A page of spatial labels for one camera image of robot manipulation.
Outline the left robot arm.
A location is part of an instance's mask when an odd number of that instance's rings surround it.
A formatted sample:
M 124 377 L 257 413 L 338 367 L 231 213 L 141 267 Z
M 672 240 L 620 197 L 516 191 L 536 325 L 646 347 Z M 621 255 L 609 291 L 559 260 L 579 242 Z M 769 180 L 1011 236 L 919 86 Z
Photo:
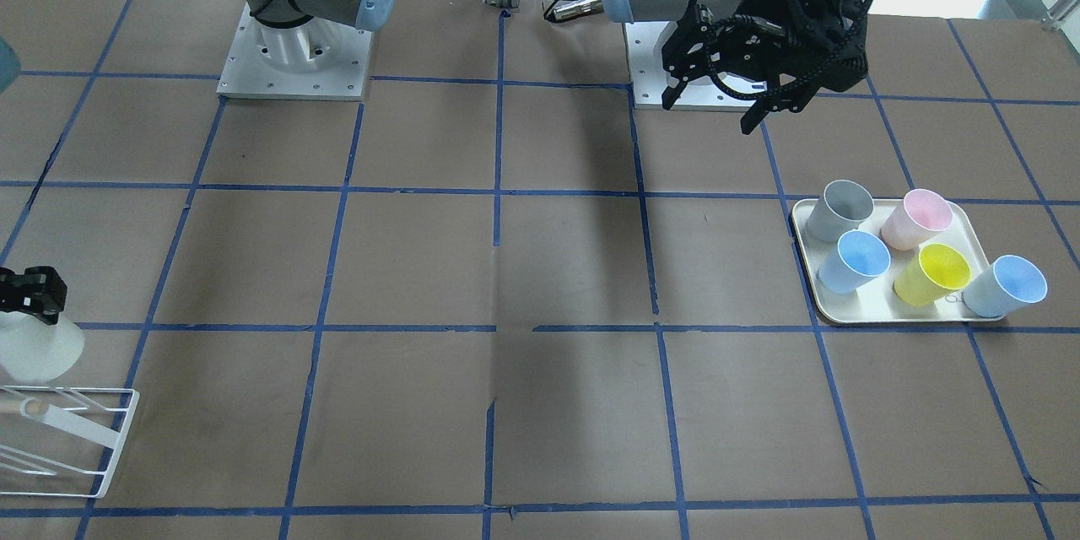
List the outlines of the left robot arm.
M 395 0 L 246 0 L 219 95 L 235 99 L 362 102 L 373 32 L 383 28 Z M 799 112 L 818 87 L 848 90 L 867 75 L 863 51 L 872 0 L 588 0 L 627 24 L 629 62 L 637 94 L 649 78 L 651 103 L 665 110 L 746 111 L 743 133 L 770 112 Z M 485 0 L 514 6 L 518 0 Z M 676 105 L 687 82 L 712 79 L 721 102 Z M 3 268 L 4 335 L 15 322 L 59 333 L 76 326 L 62 313 L 67 287 L 53 267 Z

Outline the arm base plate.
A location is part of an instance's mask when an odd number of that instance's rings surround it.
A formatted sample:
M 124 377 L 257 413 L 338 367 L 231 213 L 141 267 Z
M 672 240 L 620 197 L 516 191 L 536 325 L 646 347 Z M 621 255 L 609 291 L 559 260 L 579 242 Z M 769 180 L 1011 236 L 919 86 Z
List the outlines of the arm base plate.
M 362 102 L 375 33 L 312 19 L 274 29 L 240 14 L 217 94 L 246 100 Z
M 770 112 L 799 112 L 820 87 L 846 90 L 864 75 L 840 43 L 753 14 L 715 18 L 692 6 L 675 21 L 624 25 L 634 102 L 645 109 L 743 111 L 753 130 Z

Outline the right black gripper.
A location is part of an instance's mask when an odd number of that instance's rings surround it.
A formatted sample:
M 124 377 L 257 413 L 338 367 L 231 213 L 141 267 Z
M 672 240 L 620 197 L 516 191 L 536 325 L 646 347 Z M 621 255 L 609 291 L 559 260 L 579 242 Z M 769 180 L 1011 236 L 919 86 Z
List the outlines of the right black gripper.
M 742 0 L 733 16 L 714 19 L 707 6 L 690 6 L 661 48 L 664 70 L 675 84 L 661 95 L 664 110 L 705 76 L 728 99 L 743 94 L 723 82 L 716 60 L 719 37 L 734 28 L 734 75 L 762 81 L 740 120 L 744 135 L 770 112 L 802 110 L 821 87 L 843 93 L 868 71 L 869 0 Z

